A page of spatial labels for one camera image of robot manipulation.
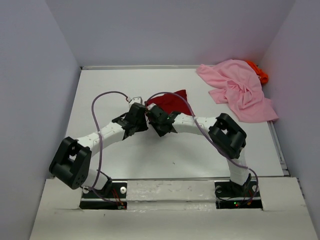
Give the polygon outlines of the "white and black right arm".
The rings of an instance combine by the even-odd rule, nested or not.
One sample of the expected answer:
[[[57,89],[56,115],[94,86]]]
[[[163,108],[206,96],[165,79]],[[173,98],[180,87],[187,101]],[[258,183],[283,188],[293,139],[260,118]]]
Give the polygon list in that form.
[[[216,118],[192,116],[178,111],[168,114],[152,103],[147,107],[146,116],[160,137],[168,133],[204,136],[227,160],[230,180],[223,190],[230,197],[246,194],[252,179],[244,150],[247,134],[228,114],[222,113]]]

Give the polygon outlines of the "dark red t shirt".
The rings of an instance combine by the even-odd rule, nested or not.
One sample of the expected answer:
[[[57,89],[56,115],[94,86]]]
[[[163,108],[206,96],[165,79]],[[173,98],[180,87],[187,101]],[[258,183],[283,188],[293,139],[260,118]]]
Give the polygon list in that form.
[[[189,116],[193,114],[192,109],[189,107],[187,91],[185,89],[173,93],[162,92],[154,94],[145,101],[146,106],[151,104],[156,104],[167,114],[171,114],[172,112],[180,112]]]

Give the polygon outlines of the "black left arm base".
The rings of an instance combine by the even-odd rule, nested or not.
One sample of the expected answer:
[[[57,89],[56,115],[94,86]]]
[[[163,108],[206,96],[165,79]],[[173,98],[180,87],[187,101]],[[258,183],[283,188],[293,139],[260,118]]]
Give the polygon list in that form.
[[[106,190],[83,190],[79,208],[82,210],[126,210],[128,182],[115,180]]]

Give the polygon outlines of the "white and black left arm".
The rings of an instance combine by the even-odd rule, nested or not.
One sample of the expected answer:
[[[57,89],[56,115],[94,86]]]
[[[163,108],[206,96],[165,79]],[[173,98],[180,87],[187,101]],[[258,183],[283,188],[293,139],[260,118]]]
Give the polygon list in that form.
[[[105,199],[112,190],[112,179],[101,172],[104,148],[123,141],[135,133],[148,130],[147,108],[134,102],[128,112],[114,118],[105,127],[89,135],[60,143],[49,172],[72,190],[87,189]]]

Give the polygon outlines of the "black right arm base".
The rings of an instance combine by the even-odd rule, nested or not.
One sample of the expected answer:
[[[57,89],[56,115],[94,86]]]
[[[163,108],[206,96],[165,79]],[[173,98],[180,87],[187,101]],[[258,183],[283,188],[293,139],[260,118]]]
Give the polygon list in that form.
[[[216,181],[214,183],[215,205],[218,210],[263,209],[257,182],[251,181],[243,190],[237,188],[231,181]]]

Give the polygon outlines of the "pink t shirt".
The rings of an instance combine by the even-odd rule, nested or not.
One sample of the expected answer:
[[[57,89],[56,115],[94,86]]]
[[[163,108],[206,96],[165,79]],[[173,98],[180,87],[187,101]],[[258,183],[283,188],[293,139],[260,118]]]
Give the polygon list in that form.
[[[228,104],[244,123],[278,120],[272,101],[265,97],[255,71],[243,60],[230,59],[214,66],[200,65],[198,76],[214,87],[209,91],[216,104]]]

